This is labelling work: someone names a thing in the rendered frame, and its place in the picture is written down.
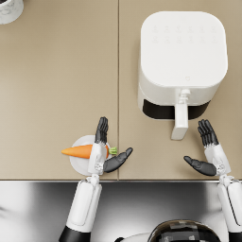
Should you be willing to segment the white air fryer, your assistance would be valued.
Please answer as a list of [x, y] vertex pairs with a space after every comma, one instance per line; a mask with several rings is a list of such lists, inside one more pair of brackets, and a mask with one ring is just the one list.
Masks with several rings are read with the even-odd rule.
[[186, 103], [201, 116], [228, 70], [223, 24], [202, 11], [159, 11], [141, 27], [138, 106], [148, 117], [173, 119]]

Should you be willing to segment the white patterned pot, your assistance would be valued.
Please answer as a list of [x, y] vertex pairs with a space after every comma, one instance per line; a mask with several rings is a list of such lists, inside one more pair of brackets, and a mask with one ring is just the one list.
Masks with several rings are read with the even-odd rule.
[[0, 25], [12, 23], [24, 10], [23, 0], [0, 0]]

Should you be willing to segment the orange carrot with green top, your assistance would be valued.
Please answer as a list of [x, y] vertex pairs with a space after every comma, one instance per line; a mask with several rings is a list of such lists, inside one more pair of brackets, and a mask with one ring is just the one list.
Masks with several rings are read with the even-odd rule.
[[[93, 148], [92, 145], [69, 147], [64, 149], [61, 153], [68, 156], [89, 159], [91, 156], [92, 148]], [[117, 147], [106, 146], [106, 150], [107, 150], [106, 156], [117, 154]]]

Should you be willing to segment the small white round plate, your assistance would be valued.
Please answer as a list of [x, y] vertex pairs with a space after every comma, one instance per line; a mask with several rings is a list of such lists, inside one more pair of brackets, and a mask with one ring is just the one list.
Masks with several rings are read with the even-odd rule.
[[[93, 145], [95, 137], [93, 135], [85, 135], [75, 141], [71, 147]], [[90, 176], [88, 172], [89, 159], [68, 156], [72, 167], [81, 175]]]

